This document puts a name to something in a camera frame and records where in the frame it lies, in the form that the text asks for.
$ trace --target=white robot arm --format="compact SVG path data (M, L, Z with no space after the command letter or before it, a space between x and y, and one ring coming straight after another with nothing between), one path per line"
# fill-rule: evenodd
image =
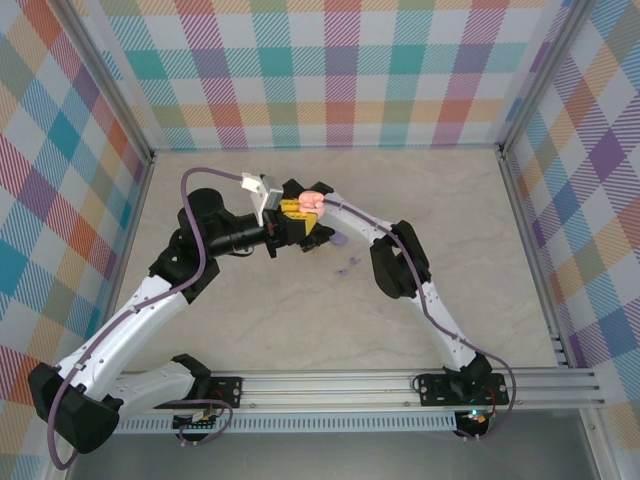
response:
M324 195L324 215L320 224L314 213L298 210L296 199L304 189L294 180L281 188L268 177L244 174L242 184L252 192L255 212L241 217L225 210L222 197L215 190L196 190L188 197L206 256L204 272L195 283L173 292L176 286L184 284L185 279L195 275L200 261L194 232L183 209L178 214L180 229L173 234L169 247L150 267L150 275L125 305L90 340L57 366L41 363L29 375L36 411L45 421L54 396L63 382L68 383L59 406L56 405L57 413L54 412L55 429L77 451L93 451L106 441L119 422L158 405L185 398L210 398L207 395L211 395L208 385L211 372L187 355L175 357L159 369L127 376L125 380L118 377L151 336L187 308L217 276L220 270L216 257L238 255L260 244L266 245L272 257L276 256L277 248L287 245L298 244L303 251L308 251L327 242L335 234L332 227L363 236L371 245L374 275L379 287L392 298L408 297L422 311L416 294L419 286L408 274L407 262L392 252L388 233L393 231L402 239L420 272L430 314L455 337L428 324L445 365L443 376L450 376L447 388L459 397L460 402L477 395L491 367L484 356L456 339L466 337L440 299L428 270L429 263L407 222L391 224L376 219L348 204L330 187L318 183L309 190ZM163 294L165 298L137 307ZM122 319L123 313L129 315ZM96 338L101 341L94 346ZM91 356L81 363L81 357L89 348L93 349Z

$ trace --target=colorful plaid wall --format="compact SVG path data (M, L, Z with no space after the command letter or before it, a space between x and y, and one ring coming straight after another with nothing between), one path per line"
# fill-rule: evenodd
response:
M74 3L151 143L197 149L493 144L562 2Z
M529 67L529 71L520 86L520 90L518 91L518 96L515 101L511 105L509 109L509 114L507 115L506 121L502 125L500 129L500 133L498 138L496 139L496 143L501 144L504 142L511 125L513 125L513 121L516 118L516 115L520 111L520 106L522 105L522 101L527 97L529 90L531 90L531 86L533 85L533 81L536 79L538 75L538 71L542 66L542 62L547 58L547 54L551 49L551 45L555 41L558 33L562 30L565 20L567 19L567 15L569 14L569 10L571 10L571 6L573 5L574 0L563 0L562 5L558 9L558 13L556 17L553 19L553 23L551 24L551 28L549 28L547 35L544 37L544 41L540 46L540 50L536 54L536 58L533 63Z
M600 0L513 168L578 364L640 471L639 92L640 1Z
M26 376L101 321L143 173L45 0L0 7L0 478L30 479Z

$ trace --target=purple cable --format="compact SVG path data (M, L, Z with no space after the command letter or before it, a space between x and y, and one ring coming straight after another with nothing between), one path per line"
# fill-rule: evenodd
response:
M180 429L178 430L178 438L182 440L183 445L191 445L194 447L197 445L206 445L207 443L215 440L220 435L222 435L224 431L231 426L231 420L233 420L233 407L231 407L231 405L229 405L227 402L223 402L222 400L213 400L213 399L176 400L173 402L167 402L165 405L192 405L192 404L202 405L203 403L208 403L210 405L219 405L223 408L226 408L227 410L229 410L229 418L227 419L227 421L224 423L224 425L220 430L218 430L217 432L210 433L209 435L204 437L202 440L195 441L195 442L192 442L191 440L187 440L186 438L184 438L184 436L182 435L182 432L187 427L186 426L180 427Z
M236 180L239 182L242 181L242 177L240 175L233 175L231 173L222 172L220 170L216 170L214 168L208 168L208 167L192 168L190 170L187 170L184 173L184 175L182 176L182 181L180 182L180 193L182 196L182 203L184 205L187 218L189 219L189 225L191 226L191 230L193 231L193 235L196 239L196 244L198 246L198 255L200 257L200 264L198 265L198 270L196 271L193 277L191 277L189 280L187 280L183 284L172 288L168 292L162 293L153 298L150 298L149 300L145 300L144 302L140 302L136 304L134 306L136 311L139 311L142 308L148 307L149 305L152 305L164 298L167 298L173 295L174 293L180 292L181 290L188 288L189 286L193 285L202 276L202 273L204 272L204 268L205 268L204 242L202 240L202 236L200 235L200 231L198 230L198 224L196 223L196 219L193 216L193 211L191 210L191 206L189 205L189 199L187 195L187 180L194 173L212 173L214 175L228 178L230 180ZM118 318L116 318L113 321L113 323L111 323L107 328L105 328L104 331L100 335L98 335L98 337L94 340L94 342L91 345L89 345L89 347L85 350L84 354L82 354L77 364L80 364L80 365L84 364L84 362L87 361L87 359L91 356L91 353L93 353L93 351L98 347L98 345L100 345L100 343L132 313L133 312L131 310L126 310ZM69 372L69 375L67 375L67 377L62 382L62 385L60 385L60 388L56 392L56 396L54 397L53 402L51 403L51 409L49 410L49 416L47 418L47 447L49 449L49 456L51 457L51 461L53 462L53 464L58 470L66 470L67 468L69 468L71 464L74 462L74 460L76 459L76 457L78 456L78 452L74 450L74 452L71 454L71 457L66 463L63 463L62 460L60 460L60 456L58 455L58 451L56 450L56 445L55 445L55 428L54 428L55 418L56 418L56 414L58 413L58 407L60 406L60 401L62 400L62 396L64 395L64 392L67 390L67 387L71 384L71 381L73 380L73 377L75 377L77 372L78 370L76 368L73 368Z
M489 353L489 352L487 352L485 350L482 350L481 348L476 347L475 345L473 345L471 342L467 341L466 339L460 338L455 333L447 330L442 325L440 325L435 320L435 318L433 318L431 316L431 314L429 313L429 308L427 307L427 298L426 298L426 296L424 294L424 290L422 289L422 282L420 281L420 276L418 275L418 270L416 269L416 266L413 263L413 260L411 259L411 255L409 254L409 251L404 246L404 244L400 241L400 239L398 238L397 235L395 235L393 232L391 232L387 228L383 227L382 225L378 224L372 218L368 217L367 215L364 215L364 214L360 213L359 211L355 210L354 208L349 207L348 205L343 205L340 202L336 202L334 200L329 200L326 197L324 199L324 203L339 207L339 208L349 212L350 214L355 215L359 219L364 220L365 222L367 222L372 227L377 228L378 230L380 230L384 234L388 235L389 238L391 238L391 240L393 240L394 243L398 246L398 248L402 252L402 255L404 256L404 259L407 262L407 265L409 265L409 270L411 270L411 275L413 276L413 281L416 283L416 286L418 287L418 295L420 296L420 303L422 305L422 312L424 313L424 316L427 318L427 320L429 320L429 322L431 322L431 324L434 327L436 327L438 330L440 330L445 335L448 335L452 339L460 342L461 344L465 345L466 347L469 347L471 350L474 350L475 352L480 353L480 354L484 355L485 357L488 357L488 358L491 358L491 359L495 360L496 362L502 364L504 366L504 368L507 370L507 372L509 373L509 377L511 378L511 399L509 401L509 405L507 407L507 411L504 414L503 420L498 425L493 427L493 430L491 430L491 432L488 432L487 434L485 434L483 436L483 438L487 438L487 437L495 434L495 432L499 428L502 428L502 425L505 423L507 418L509 418L509 416L511 415L511 412L513 411L513 407L514 407L515 402L516 402L516 376L513 373L512 368L507 364L507 362L502 360L500 357L497 357L496 355L494 355L492 353Z

